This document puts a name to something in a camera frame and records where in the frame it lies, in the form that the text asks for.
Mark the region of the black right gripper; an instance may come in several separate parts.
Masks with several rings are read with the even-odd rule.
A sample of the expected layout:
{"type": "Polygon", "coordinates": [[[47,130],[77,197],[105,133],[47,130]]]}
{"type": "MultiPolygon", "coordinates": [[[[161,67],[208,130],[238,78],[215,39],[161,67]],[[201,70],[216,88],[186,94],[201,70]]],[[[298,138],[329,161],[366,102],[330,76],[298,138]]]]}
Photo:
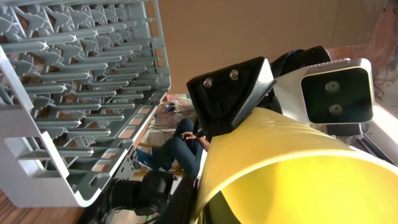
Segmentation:
{"type": "MultiPolygon", "coordinates": [[[[269,110],[283,114],[274,89],[276,79],[295,70],[331,62],[321,45],[287,52],[269,64],[256,57],[192,78],[187,89],[197,114],[193,133],[213,138],[234,131],[269,92],[269,110]]],[[[293,114],[304,114],[303,104],[293,114]]]]}

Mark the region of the seated person in blue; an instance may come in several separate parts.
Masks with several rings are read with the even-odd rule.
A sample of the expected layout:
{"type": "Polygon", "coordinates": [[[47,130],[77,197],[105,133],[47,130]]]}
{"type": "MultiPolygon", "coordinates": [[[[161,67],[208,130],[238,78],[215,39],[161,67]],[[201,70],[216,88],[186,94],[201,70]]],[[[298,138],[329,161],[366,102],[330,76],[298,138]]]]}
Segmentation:
{"type": "Polygon", "coordinates": [[[208,152],[210,142],[204,136],[193,133],[194,122],[189,118],[179,121],[174,135],[149,154],[140,149],[134,156],[142,165],[152,169],[168,171],[176,160],[186,175],[197,178],[200,172],[203,151],[208,152]]]}

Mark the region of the yellow plastic cup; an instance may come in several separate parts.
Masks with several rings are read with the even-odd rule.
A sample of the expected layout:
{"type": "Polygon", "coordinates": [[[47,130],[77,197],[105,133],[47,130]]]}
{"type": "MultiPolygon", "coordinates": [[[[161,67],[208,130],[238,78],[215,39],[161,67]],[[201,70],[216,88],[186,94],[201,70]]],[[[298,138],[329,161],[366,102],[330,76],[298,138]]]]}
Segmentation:
{"type": "Polygon", "coordinates": [[[396,223],[397,167],[256,108],[211,140],[192,222],[217,195],[221,223],[396,223]]]}

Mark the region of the grey dishwasher rack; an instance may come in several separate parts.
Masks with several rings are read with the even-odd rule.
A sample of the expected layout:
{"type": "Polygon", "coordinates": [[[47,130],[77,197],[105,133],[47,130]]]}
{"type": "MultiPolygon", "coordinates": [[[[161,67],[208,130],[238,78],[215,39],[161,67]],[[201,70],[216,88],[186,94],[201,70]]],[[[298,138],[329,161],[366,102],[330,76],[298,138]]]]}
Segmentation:
{"type": "Polygon", "coordinates": [[[90,206],[170,87],[157,1],[1,0],[1,191],[90,206]]]}

